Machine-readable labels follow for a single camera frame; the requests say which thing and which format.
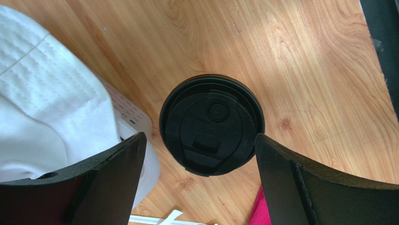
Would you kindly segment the white plastic basket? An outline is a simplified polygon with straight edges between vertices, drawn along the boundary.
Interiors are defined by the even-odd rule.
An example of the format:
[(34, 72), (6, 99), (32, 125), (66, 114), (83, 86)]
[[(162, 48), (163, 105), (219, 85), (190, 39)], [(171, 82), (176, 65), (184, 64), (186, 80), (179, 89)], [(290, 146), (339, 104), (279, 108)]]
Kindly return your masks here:
[(143, 152), (143, 163), (133, 203), (133, 208), (135, 208), (155, 187), (160, 177), (159, 157), (150, 143), (152, 121), (147, 114), (105, 79), (100, 78), (99, 80), (111, 97), (120, 138), (126, 140), (140, 134), (139, 146)]

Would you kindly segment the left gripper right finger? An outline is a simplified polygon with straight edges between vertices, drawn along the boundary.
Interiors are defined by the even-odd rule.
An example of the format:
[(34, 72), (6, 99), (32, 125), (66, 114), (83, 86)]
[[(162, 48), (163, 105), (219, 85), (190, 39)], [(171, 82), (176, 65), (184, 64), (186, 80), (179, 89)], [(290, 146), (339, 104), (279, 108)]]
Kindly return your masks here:
[(257, 134), (255, 152), (273, 225), (396, 225), (399, 187), (344, 173)]

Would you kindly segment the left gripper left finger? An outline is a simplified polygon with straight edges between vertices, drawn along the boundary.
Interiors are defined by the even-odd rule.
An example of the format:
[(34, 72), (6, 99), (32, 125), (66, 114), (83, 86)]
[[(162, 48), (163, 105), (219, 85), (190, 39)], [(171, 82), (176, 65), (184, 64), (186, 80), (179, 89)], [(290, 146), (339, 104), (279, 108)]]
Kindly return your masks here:
[(140, 134), (38, 179), (0, 185), (3, 225), (126, 225), (143, 163)]

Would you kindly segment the bundle of white straws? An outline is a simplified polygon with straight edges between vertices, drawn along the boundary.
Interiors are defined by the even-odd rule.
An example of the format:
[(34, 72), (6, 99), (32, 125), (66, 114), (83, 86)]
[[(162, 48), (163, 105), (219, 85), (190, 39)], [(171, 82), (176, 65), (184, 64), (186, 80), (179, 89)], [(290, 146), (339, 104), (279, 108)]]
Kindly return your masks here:
[(166, 218), (131, 215), (129, 222), (142, 225), (206, 225), (199, 222), (177, 220), (181, 215), (183, 212), (179, 210), (172, 210)]

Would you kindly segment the black cup lid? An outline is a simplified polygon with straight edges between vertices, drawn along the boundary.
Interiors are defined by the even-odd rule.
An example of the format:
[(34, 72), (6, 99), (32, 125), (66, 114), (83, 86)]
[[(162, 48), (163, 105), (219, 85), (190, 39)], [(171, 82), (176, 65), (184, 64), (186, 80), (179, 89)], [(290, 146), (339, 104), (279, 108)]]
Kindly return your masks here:
[(227, 174), (250, 161), (254, 141), (265, 131), (261, 105), (241, 82), (204, 74), (180, 83), (159, 117), (167, 150), (185, 170), (199, 176)]

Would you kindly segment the white bucket hat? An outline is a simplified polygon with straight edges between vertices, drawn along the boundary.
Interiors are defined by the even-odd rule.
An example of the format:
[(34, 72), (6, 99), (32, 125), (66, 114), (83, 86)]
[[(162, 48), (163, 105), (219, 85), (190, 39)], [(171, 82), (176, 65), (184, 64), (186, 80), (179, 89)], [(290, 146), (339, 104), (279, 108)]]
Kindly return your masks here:
[(63, 44), (0, 7), (0, 180), (37, 179), (120, 143), (111, 97)]

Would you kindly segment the red cloth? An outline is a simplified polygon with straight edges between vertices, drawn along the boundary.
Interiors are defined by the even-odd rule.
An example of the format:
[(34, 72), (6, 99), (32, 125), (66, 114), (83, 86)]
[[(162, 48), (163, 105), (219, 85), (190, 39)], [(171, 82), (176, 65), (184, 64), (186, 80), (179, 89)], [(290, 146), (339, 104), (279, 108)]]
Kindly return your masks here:
[(260, 186), (251, 211), (248, 225), (271, 225), (263, 187)]

